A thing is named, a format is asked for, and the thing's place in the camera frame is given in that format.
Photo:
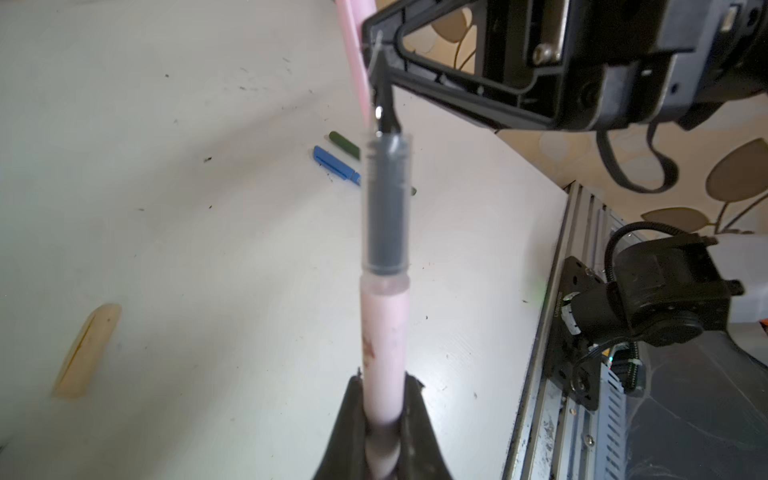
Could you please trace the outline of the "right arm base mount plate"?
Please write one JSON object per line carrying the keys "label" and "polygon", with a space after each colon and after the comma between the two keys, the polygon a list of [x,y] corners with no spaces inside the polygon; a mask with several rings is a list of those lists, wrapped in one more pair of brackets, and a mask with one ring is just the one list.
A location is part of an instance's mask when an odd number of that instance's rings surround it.
{"label": "right arm base mount plate", "polygon": [[543,375],[577,404],[595,411],[600,395],[600,357],[583,357],[618,332],[608,286],[574,256],[563,262],[555,290]]}

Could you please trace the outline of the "blue pen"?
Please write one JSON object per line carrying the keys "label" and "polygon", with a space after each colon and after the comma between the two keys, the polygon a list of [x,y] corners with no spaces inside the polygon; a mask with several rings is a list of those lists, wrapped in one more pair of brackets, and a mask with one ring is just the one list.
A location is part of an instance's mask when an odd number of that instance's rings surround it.
{"label": "blue pen", "polygon": [[355,185],[361,185],[361,175],[351,166],[347,165],[325,149],[315,146],[312,152],[314,160],[342,180],[350,181]]}

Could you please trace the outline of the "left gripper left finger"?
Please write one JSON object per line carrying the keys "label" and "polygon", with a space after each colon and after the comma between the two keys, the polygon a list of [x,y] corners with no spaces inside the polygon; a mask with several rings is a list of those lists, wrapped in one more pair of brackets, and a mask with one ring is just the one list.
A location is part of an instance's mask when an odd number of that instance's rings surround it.
{"label": "left gripper left finger", "polygon": [[363,381],[361,372],[358,372],[348,381],[329,442],[313,479],[365,479],[365,440]]}

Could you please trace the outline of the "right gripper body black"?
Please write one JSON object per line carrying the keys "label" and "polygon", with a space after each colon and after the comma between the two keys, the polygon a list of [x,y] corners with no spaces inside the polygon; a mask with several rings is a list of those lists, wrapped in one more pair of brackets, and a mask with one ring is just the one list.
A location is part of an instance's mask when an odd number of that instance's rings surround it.
{"label": "right gripper body black", "polygon": [[557,127],[676,122],[767,91],[764,1],[575,1]]}

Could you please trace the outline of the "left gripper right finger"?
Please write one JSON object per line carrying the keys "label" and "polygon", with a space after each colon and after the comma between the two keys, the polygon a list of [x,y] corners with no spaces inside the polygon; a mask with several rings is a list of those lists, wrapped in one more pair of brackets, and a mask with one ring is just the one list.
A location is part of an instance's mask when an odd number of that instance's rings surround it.
{"label": "left gripper right finger", "polygon": [[416,377],[406,374],[400,419],[401,452],[398,460],[398,478],[451,480],[452,475],[440,451],[422,397],[423,387]]}

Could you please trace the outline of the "pink pen cap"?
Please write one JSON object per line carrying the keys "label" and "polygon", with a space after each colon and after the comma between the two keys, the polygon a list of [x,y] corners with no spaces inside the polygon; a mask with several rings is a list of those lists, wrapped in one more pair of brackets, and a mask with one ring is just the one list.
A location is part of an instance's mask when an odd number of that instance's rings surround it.
{"label": "pink pen cap", "polygon": [[376,13],[376,3],[374,0],[335,0],[335,6],[354,91],[363,123],[369,127],[372,119],[370,83],[362,53],[362,25]]}

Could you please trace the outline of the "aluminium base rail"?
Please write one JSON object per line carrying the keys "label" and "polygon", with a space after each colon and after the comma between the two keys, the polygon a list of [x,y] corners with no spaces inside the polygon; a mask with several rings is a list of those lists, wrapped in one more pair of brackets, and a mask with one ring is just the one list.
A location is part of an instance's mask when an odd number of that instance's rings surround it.
{"label": "aluminium base rail", "polygon": [[623,221],[577,182],[565,214],[509,445],[505,479],[624,479],[626,395],[611,353],[583,361],[570,302],[605,281],[605,245]]}

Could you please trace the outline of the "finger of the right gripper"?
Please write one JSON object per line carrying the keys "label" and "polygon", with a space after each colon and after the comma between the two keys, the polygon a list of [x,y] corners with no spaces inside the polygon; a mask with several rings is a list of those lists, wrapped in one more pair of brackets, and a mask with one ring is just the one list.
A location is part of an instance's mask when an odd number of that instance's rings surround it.
{"label": "finger of the right gripper", "polygon": [[551,130],[565,83],[564,1],[396,1],[362,25],[367,64],[492,130]]}

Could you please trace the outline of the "pink clear pen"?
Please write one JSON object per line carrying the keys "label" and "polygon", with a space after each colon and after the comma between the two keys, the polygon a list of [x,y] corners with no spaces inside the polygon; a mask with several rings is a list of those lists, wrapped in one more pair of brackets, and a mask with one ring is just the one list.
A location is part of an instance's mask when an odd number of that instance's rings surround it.
{"label": "pink clear pen", "polygon": [[373,135],[363,161],[360,278],[365,456],[373,479],[393,476],[400,455],[409,314],[411,146],[392,83],[372,86]]}

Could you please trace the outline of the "green pen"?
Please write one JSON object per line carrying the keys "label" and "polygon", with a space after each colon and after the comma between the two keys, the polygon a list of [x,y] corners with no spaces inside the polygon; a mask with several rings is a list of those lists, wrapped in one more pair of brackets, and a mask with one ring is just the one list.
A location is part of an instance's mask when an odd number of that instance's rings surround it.
{"label": "green pen", "polygon": [[339,149],[344,151],[352,158],[359,160],[361,158],[360,148],[354,144],[351,140],[347,139],[337,131],[331,131],[328,134],[328,138],[331,143],[336,145]]}

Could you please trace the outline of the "tan pen cap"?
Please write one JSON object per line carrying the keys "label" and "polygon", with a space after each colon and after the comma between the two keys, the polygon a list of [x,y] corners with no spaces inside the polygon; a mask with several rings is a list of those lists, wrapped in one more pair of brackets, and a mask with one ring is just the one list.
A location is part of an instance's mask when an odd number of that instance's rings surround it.
{"label": "tan pen cap", "polygon": [[77,399],[87,393],[121,316],[122,307],[116,303],[103,304],[91,312],[63,361],[54,382],[54,397]]}

